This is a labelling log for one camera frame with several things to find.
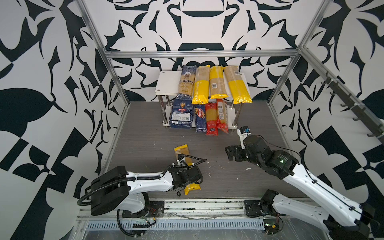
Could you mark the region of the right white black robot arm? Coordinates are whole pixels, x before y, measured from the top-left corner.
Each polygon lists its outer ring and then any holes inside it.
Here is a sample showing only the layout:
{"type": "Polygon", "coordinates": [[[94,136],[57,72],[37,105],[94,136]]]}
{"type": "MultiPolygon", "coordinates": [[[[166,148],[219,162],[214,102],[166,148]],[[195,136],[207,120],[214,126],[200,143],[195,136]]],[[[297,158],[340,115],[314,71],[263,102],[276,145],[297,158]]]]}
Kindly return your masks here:
{"type": "Polygon", "coordinates": [[[325,184],[291,154],[292,150],[283,147],[271,150],[271,143],[260,135],[241,133],[239,137],[240,145],[225,148],[229,161],[254,164],[317,203],[317,206],[308,205],[267,190],[251,205],[248,217],[286,215],[323,230],[333,240],[369,239],[375,214],[372,206],[352,201],[325,184]]]}

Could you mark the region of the dark spaghetti pack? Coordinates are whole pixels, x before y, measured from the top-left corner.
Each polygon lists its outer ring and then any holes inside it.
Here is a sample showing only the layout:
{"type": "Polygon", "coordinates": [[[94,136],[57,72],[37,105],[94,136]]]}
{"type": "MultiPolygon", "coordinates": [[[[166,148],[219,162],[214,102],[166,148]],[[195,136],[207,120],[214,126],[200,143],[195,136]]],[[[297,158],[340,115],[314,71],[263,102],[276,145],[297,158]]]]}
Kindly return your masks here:
{"type": "Polygon", "coordinates": [[[197,66],[183,66],[177,99],[192,99],[197,66]]]}

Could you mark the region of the yellow spaghetti bag narrow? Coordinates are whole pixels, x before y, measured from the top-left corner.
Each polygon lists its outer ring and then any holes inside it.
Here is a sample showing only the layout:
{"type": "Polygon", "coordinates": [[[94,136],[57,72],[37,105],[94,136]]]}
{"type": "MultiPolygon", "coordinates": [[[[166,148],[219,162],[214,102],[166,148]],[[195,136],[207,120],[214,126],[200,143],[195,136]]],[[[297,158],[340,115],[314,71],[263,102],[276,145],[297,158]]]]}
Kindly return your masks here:
{"type": "Polygon", "coordinates": [[[211,99],[225,99],[228,97],[222,66],[211,67],[209,83],[211,99]]]}

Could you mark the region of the blue Barilla spaghetti box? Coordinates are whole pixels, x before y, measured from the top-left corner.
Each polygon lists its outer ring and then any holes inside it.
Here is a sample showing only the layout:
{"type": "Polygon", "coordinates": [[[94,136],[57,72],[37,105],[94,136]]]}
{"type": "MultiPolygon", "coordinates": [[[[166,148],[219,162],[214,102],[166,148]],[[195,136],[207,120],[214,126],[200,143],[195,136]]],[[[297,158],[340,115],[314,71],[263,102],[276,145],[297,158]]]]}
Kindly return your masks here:
{"type": "Polygon", "coordinates": [[[195,105],[195,124],[197,133],[207,132],[205,105],[195,105]]]}

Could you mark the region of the red spaghetti bag labelled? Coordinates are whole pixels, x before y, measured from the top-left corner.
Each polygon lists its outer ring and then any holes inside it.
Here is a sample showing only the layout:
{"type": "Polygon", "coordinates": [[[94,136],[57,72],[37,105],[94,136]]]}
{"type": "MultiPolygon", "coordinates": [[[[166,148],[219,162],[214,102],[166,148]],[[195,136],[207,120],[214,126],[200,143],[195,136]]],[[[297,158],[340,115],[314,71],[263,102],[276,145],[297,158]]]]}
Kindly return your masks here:
{"type": "Polygon", "coordinates": [[[227,103],[223,99],[217,99],[217,127],[224,133],[228,133],[227,103]]]}

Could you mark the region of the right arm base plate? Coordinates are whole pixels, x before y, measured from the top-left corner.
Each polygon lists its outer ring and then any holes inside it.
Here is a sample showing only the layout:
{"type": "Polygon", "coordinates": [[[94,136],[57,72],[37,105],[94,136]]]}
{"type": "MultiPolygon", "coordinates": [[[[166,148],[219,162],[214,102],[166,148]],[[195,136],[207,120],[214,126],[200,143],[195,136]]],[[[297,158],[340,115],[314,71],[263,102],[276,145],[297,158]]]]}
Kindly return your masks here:
{"type": "Polygon", "coordinates": [[[249,218],[272,216],[277,215],[285,216],[286,214],[279,213],[273,207],[273,200],[245,200],[245,213],[249,218]]]}

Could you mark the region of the dark blue Barilla pasta bag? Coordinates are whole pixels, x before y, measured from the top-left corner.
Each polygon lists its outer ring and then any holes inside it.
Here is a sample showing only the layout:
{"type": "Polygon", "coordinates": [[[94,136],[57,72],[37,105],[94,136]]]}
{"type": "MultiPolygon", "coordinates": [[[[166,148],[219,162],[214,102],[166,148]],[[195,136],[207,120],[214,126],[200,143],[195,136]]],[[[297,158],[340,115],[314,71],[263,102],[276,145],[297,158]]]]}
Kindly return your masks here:
{"type": "Polygon", "coordinates": [[[194,106],[191,99],[174,99],[169,117],[170,127],[190,129],[194,119],[194,106]]]}

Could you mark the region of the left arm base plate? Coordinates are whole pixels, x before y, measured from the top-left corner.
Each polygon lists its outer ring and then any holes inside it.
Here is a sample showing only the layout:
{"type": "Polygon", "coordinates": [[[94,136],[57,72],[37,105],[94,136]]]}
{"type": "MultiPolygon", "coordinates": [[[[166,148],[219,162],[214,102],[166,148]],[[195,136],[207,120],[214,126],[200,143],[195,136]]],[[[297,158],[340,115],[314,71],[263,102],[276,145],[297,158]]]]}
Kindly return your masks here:
{"type": "Polygon", "coordinates": [[[156,217],[164,213],[165,202],[164,201],[150,201],[149,206],[138,213],[131,213],[130,211],[123,210],[123,218],[141,218],[141,217],[156,217]]]}

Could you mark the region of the yellow Pastatime bag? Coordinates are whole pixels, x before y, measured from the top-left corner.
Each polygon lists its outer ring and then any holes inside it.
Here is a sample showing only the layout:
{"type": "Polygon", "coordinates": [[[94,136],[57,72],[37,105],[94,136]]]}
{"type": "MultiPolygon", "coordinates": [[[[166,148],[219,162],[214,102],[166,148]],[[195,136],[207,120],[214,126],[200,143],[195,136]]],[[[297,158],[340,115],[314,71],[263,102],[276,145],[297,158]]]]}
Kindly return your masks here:
{"type": "Polygon", "coordinates": [[[205,105],[209,101],[210,65],[197,68],[194,83],[193,105],[205,105]]]}
{"type": "MultiPolygon", "coordinates": [[[[190,154],[187,144],[174,148],[174,152],[176,154],[177,159],[179,154],[185,154],[185,155],[190,154]]],[[[194,162],[190,157],[184,157],[182,160],[179,160],[178,162],[178,165],[183,165],[183,166],[192,166],[193,164],[194,162]]],[[[200,189],[201,189],[200,184],[192,183],[186,186],[186,188],[184,189],[184,193],[187,196],[189,192],[200,190],[200,189]]]]}

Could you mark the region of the yellow Pastatime bag barcode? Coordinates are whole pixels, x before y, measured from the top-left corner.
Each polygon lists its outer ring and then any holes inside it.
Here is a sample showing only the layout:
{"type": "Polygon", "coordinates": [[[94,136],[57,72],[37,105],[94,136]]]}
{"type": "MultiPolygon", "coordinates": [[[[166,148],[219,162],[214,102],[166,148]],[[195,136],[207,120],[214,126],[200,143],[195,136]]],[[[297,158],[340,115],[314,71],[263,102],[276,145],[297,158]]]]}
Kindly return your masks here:
{"type": "Polygon", "coordinates": [[[223,68],[234,104],[252,103],[251,96],[237,66],[223,68]]]}

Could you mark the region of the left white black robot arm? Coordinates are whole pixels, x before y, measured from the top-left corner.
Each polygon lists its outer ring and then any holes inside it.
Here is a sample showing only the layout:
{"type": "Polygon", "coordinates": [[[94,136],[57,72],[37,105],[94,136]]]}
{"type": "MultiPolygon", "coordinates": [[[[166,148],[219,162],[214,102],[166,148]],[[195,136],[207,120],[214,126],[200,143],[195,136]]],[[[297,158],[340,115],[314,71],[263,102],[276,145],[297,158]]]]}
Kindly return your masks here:
{"type": "Polygon", "coordinates": [[[198,166],[168,166],[158,173],[128,172],[118,166],[94,179],[78,201],[90,206],[92,216],[114,210],[129,211],[142,216],[150,207],[149,192],[180,192],[190,184],[200,184],[203,174],[198,166]]]}

